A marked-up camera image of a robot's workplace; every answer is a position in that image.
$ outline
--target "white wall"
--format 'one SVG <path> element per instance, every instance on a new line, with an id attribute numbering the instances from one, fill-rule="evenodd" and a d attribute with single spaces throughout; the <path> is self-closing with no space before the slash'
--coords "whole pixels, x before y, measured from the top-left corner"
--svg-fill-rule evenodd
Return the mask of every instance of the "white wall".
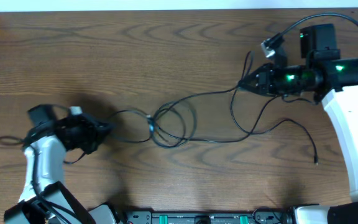
<path id="1" fill-rule="evenodd" d="M 358 7 L 358 0 L 0 0 L 0 12 Z"/>

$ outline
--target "green light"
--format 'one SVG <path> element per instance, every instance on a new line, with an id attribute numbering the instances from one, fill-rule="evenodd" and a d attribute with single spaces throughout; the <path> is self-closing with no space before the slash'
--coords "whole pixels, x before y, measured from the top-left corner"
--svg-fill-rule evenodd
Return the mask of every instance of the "green light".
<path id="1" fill-rule="evenodd" d="M 295 75 L 287 75 L 288 81 L 291 81 L 295 78 Z"/>
<path id="2" fill-rule="evenodd" d="M 336 68 L 336 70 L 337 70 L 337 71 L 339 71 L 339 72 L 340 72 L 340 71 L 342 71 L 342 70 L 345 68 L 345 66 L 342 66 L 342 65 L 336 65 L 336 66 L 335 66 L 335 68 Z"/>

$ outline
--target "wood grain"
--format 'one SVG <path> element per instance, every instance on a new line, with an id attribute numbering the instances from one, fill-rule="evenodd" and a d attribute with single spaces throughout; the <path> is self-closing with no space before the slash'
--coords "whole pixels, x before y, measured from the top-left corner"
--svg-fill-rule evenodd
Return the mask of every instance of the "wood grain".
<path id="1" fill-rule="evenodd" d="M 358 9 L 332 9 L 358 20 Z M 266 60 L 259 44 L 292 22 L 322 9 L 137 12 L 0 13 L 0 136 L 25 136 L 26 111 L 41 103 L 79 105 L 96 117 L 138 108 L 153 113 L 165 102 L 233 87 L 248 50 L 254 68 Z M 336 25 L 342 56 L 358 57 L 358 30 L 343 19 L 319 18 L 303 26 Z M 286 37 L 291 63 L 300 60 L 298 33 Z M 191 100 L 198 113 L 196 135 L 242 136 L 229 114 L 230 94 Z M 240 92 L 235 114 L 249 129 L 266 98 Z M 305 103 L 268 106 L 259 130 L 282 118 L 291 124 L 234 144 L 191 142 L 162 149 L 152 142 L 107 141 L 97 152 L 65 167 L 66 185 L 87 208 L 110 200 L 154 210 L 252 210 L 296 203 L 349 202 L 349 184 L 339 144 L 322 107 Z M 173 116 L 163 123 L 179 131 Z M 147 136 L 145 121 L 120 118 L 116 133 Z M 70 152 L 74 159 L 79 151 Z M 25 157 L 0 146 L 0 222 L 17 203 Z"/>

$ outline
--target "table surface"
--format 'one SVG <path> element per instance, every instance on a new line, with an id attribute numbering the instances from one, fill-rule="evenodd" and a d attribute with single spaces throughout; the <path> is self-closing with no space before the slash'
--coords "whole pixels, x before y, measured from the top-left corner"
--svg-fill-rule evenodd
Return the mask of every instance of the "table surface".
<path id="1" fill-rule="evenodd" d="M 358 20 L 358 9 L 269 9 L 223 11 L 0 13 L 0 136 L 24 137 L 32 127 L 26 111 L 42 103 L 82 106 L 105 118 L 137 108 L 152 114 L 162 104 L 206 91 L 227 90 L 240 79 L 247 51 L 253 69 L 266 63 L 259 44 L 298 19 L 323 11 Z M 342 57 L 358 57 L 357 28 L 337 17 Z M 299 27 L 285 36 L 291 64 L 300 58 Z M 201 96 L 196 136 L 235 139 L 244 135 L 229 114 L 231 94 Z M 234 112 L 250 129 L 268 98 L 239 92 Z M 188 121 L 188 111 L 179 106 Z M 346 167 L 332 124 L 321 105 L 275 100 L 257 130 L 292 118 L 311 133 L 287 123 L 261 136 L 232 144 L 189 142 L 164 149 L 153 142 L 107 140 L 98 151 L 65 166 L 65 184 L 86 207 L 105 201 L 154 210 L 253 210 L 298 203 L 350 202 Z M 148 135 L 147 123 L 126 114 L 115 134 Z M 178 120 L 162 119 L 173 132 Z M 69 152 L 74 159 L 80 150 Z M 20 147 L 0 146 L 0 222 L 24 186 L 26 160 Z"/>

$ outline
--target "green clip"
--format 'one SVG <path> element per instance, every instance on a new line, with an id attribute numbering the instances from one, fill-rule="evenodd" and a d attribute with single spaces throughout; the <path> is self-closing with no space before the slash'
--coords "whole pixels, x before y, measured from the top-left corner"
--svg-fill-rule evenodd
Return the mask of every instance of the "green clip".
<path id="1" fill-rule="evenodd" d="M 168 216 L 160 215 L 160 224 L 168 224 Z"/>
<path id="2" fill-rule="evenodd" d="M 248 224 L 248 216 L 241 216 L 240 224 Z"/>

